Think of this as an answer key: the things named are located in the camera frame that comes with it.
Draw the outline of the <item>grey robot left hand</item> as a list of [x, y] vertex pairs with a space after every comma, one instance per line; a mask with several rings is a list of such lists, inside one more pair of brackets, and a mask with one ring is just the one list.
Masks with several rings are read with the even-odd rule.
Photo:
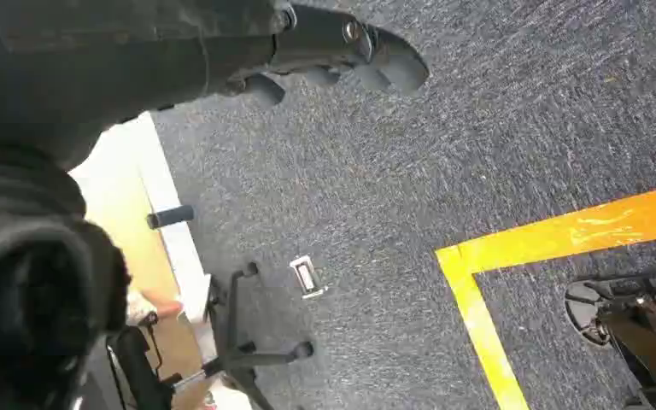
[[0, 1], [0, 149], [68, 170], [145, 111], [213, 94], [277, 104], [273, 75], [348, 70], [402, 92], [430, 74], [398, 35], [291, 1]]

